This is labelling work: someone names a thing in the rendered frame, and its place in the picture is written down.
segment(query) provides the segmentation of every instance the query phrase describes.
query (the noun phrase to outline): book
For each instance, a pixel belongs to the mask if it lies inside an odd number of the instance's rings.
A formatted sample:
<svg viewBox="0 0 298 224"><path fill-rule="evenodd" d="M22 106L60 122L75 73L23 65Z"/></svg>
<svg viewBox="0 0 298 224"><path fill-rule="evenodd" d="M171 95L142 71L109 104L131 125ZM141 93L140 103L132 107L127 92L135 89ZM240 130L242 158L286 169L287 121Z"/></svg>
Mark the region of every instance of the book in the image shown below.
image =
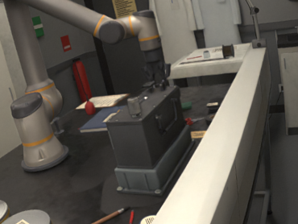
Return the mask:
<svg viewBox="0 0 298 224"><path fill-rule="evenodd" d="M118 94L118 95L110 95L104 97L92 97L90 101L94 104L96 108L103 108L103 107L111 107L116 106L118 102L122 99L126 98L129 94ZM79 105L76 110L81 110L85 108L86 102Z"/></svg>
<svg viewBox="0 0 298 224"><path fill-rule="evenodd" d="M81 133L107 131L106 122L115 116L124 106L114 106L103 108L92 117L83 127Z"/></svg>

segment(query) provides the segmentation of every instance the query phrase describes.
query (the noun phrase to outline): green object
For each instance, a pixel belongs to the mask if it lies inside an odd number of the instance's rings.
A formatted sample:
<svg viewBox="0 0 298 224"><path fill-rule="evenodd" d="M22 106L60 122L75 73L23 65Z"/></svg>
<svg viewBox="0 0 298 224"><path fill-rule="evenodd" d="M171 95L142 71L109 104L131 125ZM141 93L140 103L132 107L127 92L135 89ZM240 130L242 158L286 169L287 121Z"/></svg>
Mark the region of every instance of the green object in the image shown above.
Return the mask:
<svg viewBox="0 0 298 224"><path fill-rule="evenodd" d="M35 33L37 37L43 36L43 24L41 23L40 16L36 16L32 18L33 26L35 29Z"/></svg>
<svg viewBox="0 0 298 224"><path fill-rule="evenodd" d="M182 106L182 110L192 109L192 103L191 102L181 103L181 106Z"/></svg>

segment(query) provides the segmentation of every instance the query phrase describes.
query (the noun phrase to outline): small black box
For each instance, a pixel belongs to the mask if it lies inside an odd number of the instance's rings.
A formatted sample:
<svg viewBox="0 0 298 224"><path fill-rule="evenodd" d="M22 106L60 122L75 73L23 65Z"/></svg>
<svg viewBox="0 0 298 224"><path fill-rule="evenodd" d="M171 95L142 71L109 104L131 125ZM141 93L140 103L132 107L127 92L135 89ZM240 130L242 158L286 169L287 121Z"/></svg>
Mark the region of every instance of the small black box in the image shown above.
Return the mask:
<svg viewBox="0 0 298 224"><path fill-rule="evenodd" d="M106 123L119 168L155 167L185 127L177 86L147 89L139 101L139 117L126 106Z"/></svg>

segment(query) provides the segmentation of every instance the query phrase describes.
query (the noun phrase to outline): white cabinet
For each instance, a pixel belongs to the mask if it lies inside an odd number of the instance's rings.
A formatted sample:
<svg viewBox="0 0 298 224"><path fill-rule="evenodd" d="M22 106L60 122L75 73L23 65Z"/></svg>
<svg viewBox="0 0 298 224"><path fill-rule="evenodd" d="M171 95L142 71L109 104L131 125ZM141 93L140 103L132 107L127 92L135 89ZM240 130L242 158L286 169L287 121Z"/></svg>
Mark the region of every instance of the white cabinet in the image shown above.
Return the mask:
<svg viewBox="0 0 298 224"><path fill-rule="evenodd" d="M7 68L6 58L0 43L0 158L13 150L21 140L11 116L12 96L16 99L14 86Z"/></svg>
<svg viewBox="0 0 298 224"><path fill-rule="evenodd" d="M284 85L286 134L298 135L298 52L280 53L279 59Z"/></svg>

